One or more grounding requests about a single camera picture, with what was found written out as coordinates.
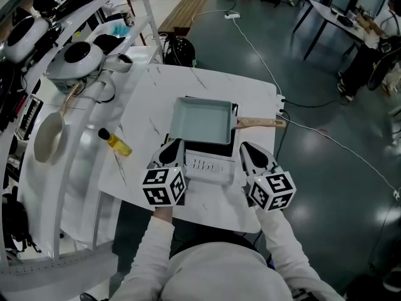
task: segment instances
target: wooden bench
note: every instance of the wooden bench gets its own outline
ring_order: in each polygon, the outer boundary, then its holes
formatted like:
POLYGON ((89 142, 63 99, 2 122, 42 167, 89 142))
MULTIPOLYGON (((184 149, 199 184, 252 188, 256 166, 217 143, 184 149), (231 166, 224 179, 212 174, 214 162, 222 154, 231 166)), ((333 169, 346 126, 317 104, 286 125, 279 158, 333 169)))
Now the wooden bench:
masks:
POLYGON ((207 0, 181 0, 159 27, 160 33, 186 36, 192 26, 192 17, 200 13, 207 0))

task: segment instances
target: wooden handle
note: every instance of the wooden handle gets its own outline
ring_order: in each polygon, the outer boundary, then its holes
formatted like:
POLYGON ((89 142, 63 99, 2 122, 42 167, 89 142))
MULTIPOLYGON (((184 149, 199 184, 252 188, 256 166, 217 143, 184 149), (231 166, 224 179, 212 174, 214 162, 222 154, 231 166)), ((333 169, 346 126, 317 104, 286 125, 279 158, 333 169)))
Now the wooden handle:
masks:
POLYGON ((67 111, 67 105, 70 102, 72 96, 74 95, 74 93, 76 92, 76 90, 78 89, 78 87, 80 86, 80 83, 77 83, 73 88, 71 88, 70 92, 68 93, 67 97, 65 97, 64 102, 60 108, 60 114, 62 117, 64 117, 65 112, 67 111))
POLYGON ((267 119, 267 118, 252 118, 252 117, 238 117, 237 118, 237 129, 244 129, 248 127, 279 127, 285 128, 286 122, 279 119, 267 119))

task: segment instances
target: green pan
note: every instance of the green pan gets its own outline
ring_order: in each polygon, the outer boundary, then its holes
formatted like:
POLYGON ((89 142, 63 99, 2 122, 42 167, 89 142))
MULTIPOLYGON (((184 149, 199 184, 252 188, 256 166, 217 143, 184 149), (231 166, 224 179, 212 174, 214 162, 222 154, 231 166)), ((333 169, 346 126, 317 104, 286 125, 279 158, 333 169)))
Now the green pan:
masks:
POLYGON ((169 137, 193 142, 230 144, 232 129, 285 126, 286 122, 283 120, 236 117, 231 102, 179 97, 174 104, 169 137))

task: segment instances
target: oil bottle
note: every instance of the oil bottle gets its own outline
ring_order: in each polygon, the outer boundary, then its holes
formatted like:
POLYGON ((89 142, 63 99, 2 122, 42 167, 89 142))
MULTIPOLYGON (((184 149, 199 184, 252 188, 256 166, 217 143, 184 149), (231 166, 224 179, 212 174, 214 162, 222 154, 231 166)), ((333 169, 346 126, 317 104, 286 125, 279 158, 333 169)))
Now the oil bottle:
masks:
POLYGON ((126 145, 126 143, 124 143, 116 135, 110 133, 107 129, 100 129, 98 135, 101 139, 107 141, 107 144, 122 156, 128 157, 132 153, 132 149, 126 145))

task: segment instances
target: person's hand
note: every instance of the person's hand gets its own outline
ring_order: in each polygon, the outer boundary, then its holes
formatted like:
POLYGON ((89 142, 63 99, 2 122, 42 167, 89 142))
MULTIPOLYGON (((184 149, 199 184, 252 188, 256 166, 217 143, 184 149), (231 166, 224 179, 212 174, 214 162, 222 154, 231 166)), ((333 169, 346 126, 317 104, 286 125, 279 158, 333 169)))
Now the person's hand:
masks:
POLYGON ((168 206, 166 208, 156 208, 153 216, 155 218, 162 219, 163 221, 171 223, 173 220, 173 207, 168 206))

